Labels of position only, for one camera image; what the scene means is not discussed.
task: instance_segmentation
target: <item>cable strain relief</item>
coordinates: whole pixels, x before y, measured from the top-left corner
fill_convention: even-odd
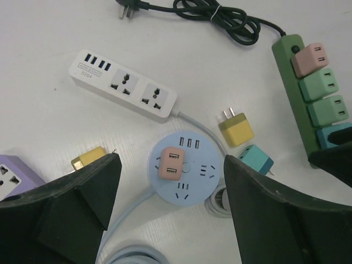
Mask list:
[[[179,110],[173,108],[173,109],[171,110],[171,116],[177,117],[179,112],[180,112]]]
[[[140,9],[149,10],[149,6],[150,6],[150,4],[147,2],[143,2],[143,1],[138,2],[138,7]]]

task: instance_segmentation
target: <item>round blue power strip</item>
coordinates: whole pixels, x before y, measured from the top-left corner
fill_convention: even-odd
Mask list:
[[[179,181],[164,180],[158,175],[160,155],[166,147],[185,151]],[[203,135],[181,131],[164,137],[154,147],[148,161],[148,177],[156,192],[166,201],[178,206],[204,202],[215,190],[221,174],[219,152]]]

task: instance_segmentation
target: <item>coiled black cable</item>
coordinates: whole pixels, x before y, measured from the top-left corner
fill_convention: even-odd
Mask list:
[[[258,41],[261,24],[277,30],[281,36],[286,35],[276,24],[249,16],[239,8],[219,7],[220,4],[216,0],[174,0],[173,8],[159,7],[140,0],[132,0],[132,2],[136,10],[151,9],[175,13],[188,20],[211,21],[223,28],[234,41],[245,46],[253,45]]]

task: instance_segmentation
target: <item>gray cable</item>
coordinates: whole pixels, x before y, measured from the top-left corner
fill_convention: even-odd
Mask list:
[[[224,147],[224,145],[222,144],[222,142],[219,140],[219,138],[206,126],[204,126],[203,124],[199,123],[197,120],[193,119],[192,117],[189,117],[188,115],[179,112],[179,111],[175,111],[172,110],[171,115],[173,115],[174,117],[179,117],[183,120],[185,120],[186,122],[194,125],[195,127],[199,128],[200,130],[202,130],[205,134],[207,134],[218,146],[218,148],[220,149],[222,155],[224,155],[224,157],[228,154],[226,148]],[[214,215],[216,217],[219,218],[232,218],[231,212],[227,211],[226,209],[224,209],[223,207],[221,207],[219,205],[219,203],[216,201],[216,195],[220,192],[223,191],[224,189],[226,189],[226,185],[225,184],[219,184],[215,191],[212,193],[211,196],[209,196],[205,202],[205,209],[211,214]]]
[[[117,219],[109,226],[106,234],[101,240],[97,256],[99,257],[103,247],[112,234],[120,226],[122,221],[136,209],[141,203],[148,200],[156,192],[149,188],[137,201],[133,202]],[[105,264],[169,264],[168,260],[156,249],[149,246],[132,245],[115,252]]]

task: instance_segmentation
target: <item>yellow charger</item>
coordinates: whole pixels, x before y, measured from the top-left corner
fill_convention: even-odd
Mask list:
[[[71,161],[71,164],[75,169],[75,171],[77,171],[78,169],[83,168],[84,166],[87,166],[88,164],[92,163],[93,161],[96,161],[102,156],[105,156],[105,154],[106,154],[105,150],[101,146],[99,146],[78,156],[77,158],[74,158]]]
[[[227,120],[221,122],[219,128],[227,144],[230,147],[237,147],[254,138],[254,133],[244,113],[235,115],[232,108],[229,110],[231,117],[228,117],[226,111],[223,111]]]

